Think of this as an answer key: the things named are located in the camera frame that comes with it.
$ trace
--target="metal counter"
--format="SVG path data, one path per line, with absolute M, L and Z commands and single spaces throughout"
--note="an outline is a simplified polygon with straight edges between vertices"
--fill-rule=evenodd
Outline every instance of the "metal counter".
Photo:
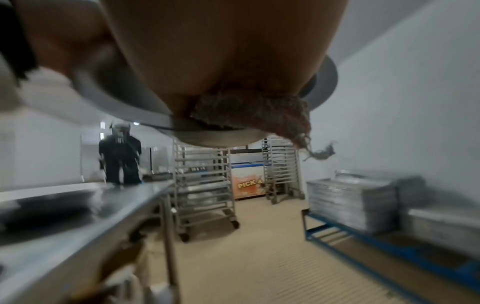
M 103 259 L 151 213 L 172 183 L 107 187 L 91 198 L 92 212 L 41 231 L 1 233 L 0 303 L 57 304 L 65 300 L 82 280 L 96 275 Z M 165 206 L 170 205 L 168 199 L 164 201 Z M 163 215 L 170 216 L 170 209 L 164 208 Z M 166 251 L 167 259 L 174 263 L 171 248 Z M 176 283 L 176 273 L 170 277 L 170 282 Z

